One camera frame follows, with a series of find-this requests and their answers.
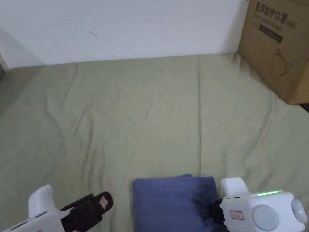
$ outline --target bed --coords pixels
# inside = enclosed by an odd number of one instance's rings
[[[135,178],[240,176],[292,191],[309,212],[309,114],[286,105],[238,54],[9,70],[0,82],[0,229],[50,184],[61,208],[109,191],[92,231],[134,231]]]

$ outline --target round gray disc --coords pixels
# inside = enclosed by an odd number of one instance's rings
[[[273,208],[265,204],[254,207],[252,218],[254,224],[263,231],[273,231],[279,225],[278,214]]]

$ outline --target folded blue towel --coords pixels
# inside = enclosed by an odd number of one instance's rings
[[[209,204],[218,199],[212,177],[136,179],[132,190],[136,232],[222,229],[208,214]]]

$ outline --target white sticker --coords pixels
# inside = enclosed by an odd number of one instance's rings
[[[236,220],[245,220],[243,218],[243,212],[230,210],[231,218]]]
[[[102,205],[103,209],[106,208],[108,201],[105,199],[105,197],[102,197],[100,200],[100,204]]]

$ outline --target brown cardboard box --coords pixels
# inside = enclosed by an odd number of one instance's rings
[[[309,103],[309,0],[250,0],[238,52],[286,103]]]

